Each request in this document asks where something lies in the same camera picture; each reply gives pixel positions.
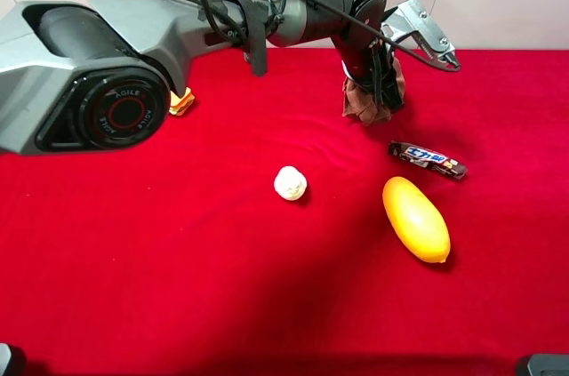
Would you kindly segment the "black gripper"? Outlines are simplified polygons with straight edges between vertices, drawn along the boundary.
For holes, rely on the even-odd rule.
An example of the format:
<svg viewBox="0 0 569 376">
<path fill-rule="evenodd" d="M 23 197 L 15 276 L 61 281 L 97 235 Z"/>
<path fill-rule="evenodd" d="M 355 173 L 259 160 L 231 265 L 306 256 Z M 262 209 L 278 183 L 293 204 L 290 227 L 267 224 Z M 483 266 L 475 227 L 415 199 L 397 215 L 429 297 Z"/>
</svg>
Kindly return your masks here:
<svg viewBox="0 0 569 376">
<path fill-rule="evenodd" d="M 396 59 L 380 39 L 365 39 L 361 44 L 346 36 L 336 36 L 335 48 L 347 77 L 373 103 L 387 109 L 400 109 L 404 105 L 402 88 L 397 83 Z"/>
</svg>

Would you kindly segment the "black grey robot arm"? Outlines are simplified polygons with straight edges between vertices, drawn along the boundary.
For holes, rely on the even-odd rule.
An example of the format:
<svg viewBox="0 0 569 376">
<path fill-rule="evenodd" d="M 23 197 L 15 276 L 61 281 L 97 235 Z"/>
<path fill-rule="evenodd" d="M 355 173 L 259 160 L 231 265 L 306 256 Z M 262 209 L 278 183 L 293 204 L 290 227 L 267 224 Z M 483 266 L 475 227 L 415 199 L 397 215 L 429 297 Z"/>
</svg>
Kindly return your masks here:
<svg viewBox="0 0 569 376">
<path fill-rule="evenodd" d="M 23 2 L 1 21 L 1 149 L 32 156 L 136 146 L 163 124 L 196 58 L 329 38 L 347 85 L 376 112 L 402 107 L 404 81 L 380 35 L 386 0 Z"/>
</svg>

